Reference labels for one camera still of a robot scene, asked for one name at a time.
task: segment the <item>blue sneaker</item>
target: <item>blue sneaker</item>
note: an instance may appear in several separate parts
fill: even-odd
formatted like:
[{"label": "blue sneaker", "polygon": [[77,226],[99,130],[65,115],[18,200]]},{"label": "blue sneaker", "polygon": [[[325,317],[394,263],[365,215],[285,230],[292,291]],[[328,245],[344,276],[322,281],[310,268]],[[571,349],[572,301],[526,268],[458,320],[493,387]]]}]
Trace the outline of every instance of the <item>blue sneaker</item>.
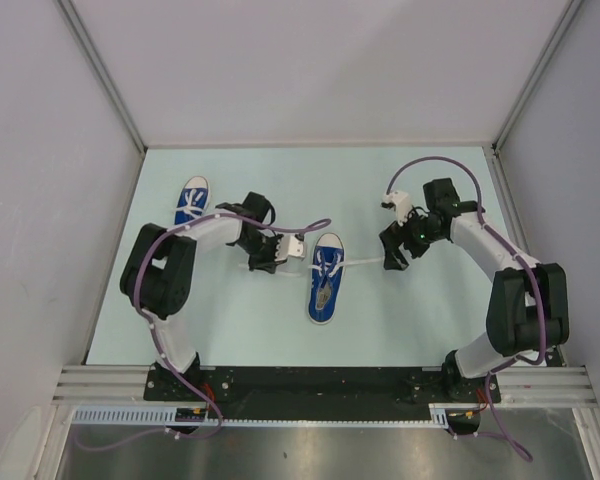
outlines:
[{"label": "blue sneaker", "polygon": [[333,317],[344,275],[343,262],[344,246],[340,237],[334,233],[322,235],[313,250],[309,300],[309,316],[317,325],[325,325]]},{"label": "blue sneaker", "polygon": [[175,224],[181,225],[203,215],[210,199],[209,182],[207,182],[207,179],[204,177],[193,177],[187,182],[180,193],[178,208],[176,208]]}]

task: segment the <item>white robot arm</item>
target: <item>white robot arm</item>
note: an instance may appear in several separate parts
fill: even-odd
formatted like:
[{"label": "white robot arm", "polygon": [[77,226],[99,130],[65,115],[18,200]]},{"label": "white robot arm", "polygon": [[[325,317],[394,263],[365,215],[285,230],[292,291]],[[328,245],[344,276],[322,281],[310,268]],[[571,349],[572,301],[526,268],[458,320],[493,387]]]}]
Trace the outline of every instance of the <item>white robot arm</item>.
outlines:
[{"label": "white robot arm", "polygon": [[[185,318],[179,315],[189,296],[197,253],[238,245],[249,254],[251,270],[268,273],[275,273],[278,266],[291,259],[304,259],[306,247],[302,234],[262,232],[262,221],[269,213],[275,217],[271,204],[251,192],[242,204],[219,205],[200,222],[172,227],[172,234],[151,255],[140,279],[138,300],[154,340],[162,348],[158,362],[163,367],[166,359],[180,373],[199,364],[199,356],[187,335]],[[157,225],[147,224],[138,234],[120,280],[120,289],[132,304],[141,266],[154,242],[166,232]],[[159,266],[158,261],[164,262],[164,266]]]},{"label": "white robot arm", "polygon": [[[380,234],[385,269],[408,267],[400,248],[415,259],[424,255],[431,243],[446,238],[467,252],[493,284],[486,332],[451,352],[445,364],[451,364],[461,378],[478,378],[522,352],[542,351],[541,320],[546,327],[545,348],[566,342],[569,322],[564,270],[556,264],[541,264],[507,241],[478,213],[477,202],[460,201],[451,179],[434,180],[424,191],[429,212],[414,207],[403,192],[384,196],[382,206],[396,214],[396,221]],[[536,305],[529,273],[541,305]]]}]

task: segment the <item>white shoelace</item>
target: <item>white shoelace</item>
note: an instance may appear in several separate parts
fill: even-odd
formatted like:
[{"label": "white shoelace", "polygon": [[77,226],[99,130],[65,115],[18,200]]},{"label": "white shoelace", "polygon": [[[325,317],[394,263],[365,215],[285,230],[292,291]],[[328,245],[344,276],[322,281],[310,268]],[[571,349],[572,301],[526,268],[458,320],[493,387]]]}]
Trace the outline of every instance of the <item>white shoelace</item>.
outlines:
[{"label": "white shoelace", "polygon": [[193,202],[197,202],[204,195],[202,190],[197,191],[196,189],[189,190],[184,194],[185,204],[182,207],[176,208],[176,212],[184,212],[190,217],[201,216],[204,213],[204,210],[200,207],[194,207]]},{"label": "white shoelace", "polygon": [[[372,263],[381,263],[384,262],[384,257],[375,257],[375,258],[363,258],[360,260],[346,260],[346,261],[340,261],[336,267],[333,269],[333,275],[335,275],[335,273],[342,267],[349,267],[349,266],[355,266],[355,265],[369,265]],[[249,268],[249,265],[247,265],[246,263],[240,263],[238,264],[239,268]],[[307,269],[309,270],[321,270],[322,267],[320,265],[309,265],[307,266]],[[304,277],[305,274],[304,273],[292,273],[292,272],[276,272],[274,275],[276,276],[280,276],[280,277],[289,277],[289,278],[299,278],[299,277]]]},{"label": "white shoelace", "polygon": [[331,263],[322,263],[322,252],[318,250],[316,254],[318,262],[320,265],[309,265],[311,270],[318,270],[320,272],[320,276],[324,276],[327,274],[329,278],[333,278],[336,273],[344,266],[344,262],[342,261],[342,254],[336,253],[335,261]]}]

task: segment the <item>purple cable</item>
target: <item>purple cable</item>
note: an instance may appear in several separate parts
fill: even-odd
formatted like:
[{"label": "purple cable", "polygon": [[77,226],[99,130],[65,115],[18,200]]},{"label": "purple cable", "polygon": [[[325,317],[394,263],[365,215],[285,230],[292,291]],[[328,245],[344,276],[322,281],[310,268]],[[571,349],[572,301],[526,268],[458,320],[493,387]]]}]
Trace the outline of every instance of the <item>purple cable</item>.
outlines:
[{"label": "purple cable", "polygon": [[542,297],[540,295],[540,287],[538,285],[538,281],[536,280],[536,277],[533,274],[533,271],[531,270],[531,266],[518,253],[516,248],[506,238],[504,238],[502,235],[500,235],[497,232],[497,230],[495,230],[491,225],[486,223],[486,220],[484,218],[484,213],[482,211],[482,189],[480,188],[478,179],[476,178],[474,173],[471,170],[469,170],[469,168],[467,168],[465,165],[460,163],[458,160],[454,160],[453,158],[448,158],[448,157],[441,157],[441,156],[429,156],[429,157],[422,157],[422,158],[413,160],[413,161],[403,165],[402,167],[400,167],[400,169],[398,169],[398,171],[393,175],[393,177],[391,178],[391,181],[389,182],[389,186],[387,187],[386,193],[387,194],[391,193],[391,189],[393,188],[394,183],[396,182],[396,180],[398,179],[398,177],[400,176],[400,174],[403,171],[405,171],[407,168],[409,168],[413,165],[417,165],[418,163],[426,162],[429,160],[439,160],[442,162],[451,163],[451,164],[461,168],[462,170],[464,170],[465,173],[467,173],[467,175],[469,175],[469,177],[471,178],[471,181],[473,182],[473,185],[476,189],[476,197],[477,197],[477,203],[478,203],[478,211],[477,211],[478,222],[480,223],[482,228],[484,228],[500,245],[502,245],[507,250],[507,252],[509,252],[512,255],[513,259],[522,266],[523,270],[529,277],[529,282],[531,283],[531,289],[533,290],[533,296],[536,301],[536,310],[538,312],[538,323],[539,323],[539,329],[540,329],[540,348],[538,349],[538,358],[536,358],[535,360],[530,360],[522,355],[517,355],[517,356],[507,360],[502,365],[499,365],[498,367],[489,371],[485,378],[485,392],[486,392],[487,402],[489,403],[489,408],[491,408],[491,413],[493,414],[493,418],[496,421],[496,424],[498,425],[498,428],[500,428],[500,431],[502,433],[484,432],[484,433],[477,433],[476,435],[459,436],[459,435],[456,435],[453,432],[453,430],[451,430],[451,428],[449,428],[449,431],[454,435],[454,438],[458,438],[458,437],[460,437],[460,438],[463,438],[463,437],[488,437],[488,438],[497,438],[497,439],[506,440],[511,445],[511,448],[513,448],[514,451],[523,460],[525,460],[526,462],[532,462],[533,455],[531,455],[531,453],[524,446],[522,446],[522,444],[520,444],[513,438],[513,436],[507,431],[506,427],[504,426],[504,423],[502,422],[500,415],[498,414],[498,412],[496,412],[495,406],[493,405],[493,399],[491,398],[491,390],[489,388],[489,384],[490,384],[491,377],[494,374],[496,374],[497,372],[501,372],[505,368],[510,367],[517,360],[526,362],[529,365],[540,365],[544,360],[544,357],[547,352],[547,327],[545,324],[544,305],[542,302]]},{"label": "purple cable", "polygon": [[[138,314],[141,317],[143,317],[145,320],[147,320],[147,322],[149,323],[150,330],[151,330],[151,339],[153,340],[153,344],[155,345],[156,350],[158,351],[158,354],[161,356],[162,361],[164,362],[165,366],[169,369],[169,371],[173,374],[173,376],[176,377],[184,386],[186,386],[189,390],[191,390],[193,393],[195,393],[198,397],[200,397],[202,400],[204,400],[207,404],[209,404],[209,406],[213,409],[213,411],[218,416],[218,423],[214,426],[214,428],[210,432],[201,434],[201,435],[194,435],[193,433],[185,434],[185,433],[177,432],[176,438],[180,438],[180,437],[192,438],[192,439],[209,438],[209,437],[215,435],[222,428],[223,416],[222,416],[222,412],[220,411],[220,408],[218,407],[218,405],[216,405],[216,403],[211,398],[209,398],[207,395],[205,395],[204,392],[202,392],[200,389],[196,388],[194,385],[192,385],[190,382],[188,382],[187,379],[184,378],[180,374],[180,372],[178,372],[178,370],[173,366],[173,364],[169,361],[169,358],[166,357],[166,353],[164,351],[164,348],[160,344],[160,339],[158,338],[155,328],[151,328],[151,326],[153,326],[153,319],[148,314],[146,314],[140,307],[140,288],[142,286],[142,280],[144,279],[144,275],[147,271],[149,264],[151,263],[153,255],[155,254],[156,250],[158,250],[158,248],[160,247],[162,242],[164,242],[171,235],[180,233],[183,230],[189,230],[191,227],[198,225],[200,223],[203,223],[203,222],[206,222],[206,221],[209,221],[212,219],[216,219],[216,218],[221,218],[221,217],[235,218],[237,220],[241,220],[242,222],[254,225],[258,228],[267,229],[267,230],[271,230],[272,232],[278,232],[278,233],[305,234],[305,233],[310,233],[310,232],[315,232],[317,230],[321,230],[331,224],[330,218],[323,218],[321,220],[318,220],[317,222],[313,222],[313,223],[307,225],[305,228],[281,228],[281,227],[276,227],[273,225],[265,225],[256,220],[253,220],[251,218],[243,217],[241,215],[236,215],[234,213],[217,212],[214,214],[205,215],[204,217],[196,218],[189,222],[180,224],[170,230],[167,230],[153,242],[151,247],[149,247],[149,250],[147,250],[145,257],[142,260],[142,263],[140,264],[140,268],[138,270],[138,276],[136,277],[136,283],[135,283],[134,289],[133,289],[133,306],[136,309],[136,312],[138,312]],[[101,447],[89,447],[89,446],[83,445],[78,440],[77,436],[74,437],[74,442],[80,449],[85,450],[87,452],[106,452],[109,450],[114,450],[114,449],[121,447],[123,445],[126,445],[128,443],[131,443],[131,442],[133,442],[139,438],[142,438],[146,435],[151,435],[154,433],[165,432],[165,431],[169,432],[170,430],[168,429],[168,427],[166,428],[166,430],[165,430],[165,428],[153,428],[153,429],[149,429],[149,430],[144,430],[142,432],[132,435],[132,436],[130,436],[124,440],[121,440],[119,442],[113,443],[111,445],[101,446]]]}]

